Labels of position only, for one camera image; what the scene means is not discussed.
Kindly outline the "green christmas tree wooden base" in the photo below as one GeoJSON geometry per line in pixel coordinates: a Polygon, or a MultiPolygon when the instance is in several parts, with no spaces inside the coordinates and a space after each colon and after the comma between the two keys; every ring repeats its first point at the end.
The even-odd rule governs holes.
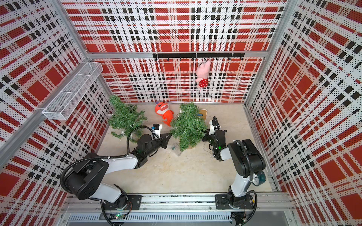
{"type": "Polygon", "coordinates": [[[137,106],[122,102],[118,96],[112,95],[110,103],[114,113],[110,117],[109,126],[112,128],[111,134],[118,139],[127,137],[133,129],[143,126],[147,121],[145,111],[138,111],[137,106]]]}

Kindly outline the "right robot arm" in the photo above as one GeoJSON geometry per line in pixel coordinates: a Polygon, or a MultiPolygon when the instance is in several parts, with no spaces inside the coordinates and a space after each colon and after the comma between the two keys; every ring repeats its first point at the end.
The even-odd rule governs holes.
{"type": "Polygon", "coordinates": [[[208,129],[203,142],[209,143],[212,156],[219,161],[232,160],[237,172],[234,182],[229,186],[228,193],[216,195],[218,210],[253,209],[256,201],[249,192],[251,184],[258,186],[265,182],[264,169],[266,163],[254,143],[250,139],[235,140],[226,144],[227,131],[208,129]]]}

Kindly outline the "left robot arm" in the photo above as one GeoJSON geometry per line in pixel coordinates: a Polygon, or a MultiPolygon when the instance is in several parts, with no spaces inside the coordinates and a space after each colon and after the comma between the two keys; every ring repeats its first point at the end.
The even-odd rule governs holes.
{"type": "Polygon", "coordinates": [[[131,207],[133,204],[127,193],[118,185],[104,183],[104,176],[116,171],[142,167],[148,157],[153,156],[158,149],[167,148],[172,136],[170,133],[161,133],[162,126],[159,124],[154,124],[152,128],[136,128],[139,129],[147,129],[150,134],[141,135],[133,151],[127,144],[127,153],[123,155],[100,156],[89,153],[64,169],[60,176],[61,187],[79,200],[101,201],[102,205],[111,204],[112,209],[124,210],[131,207]]]}

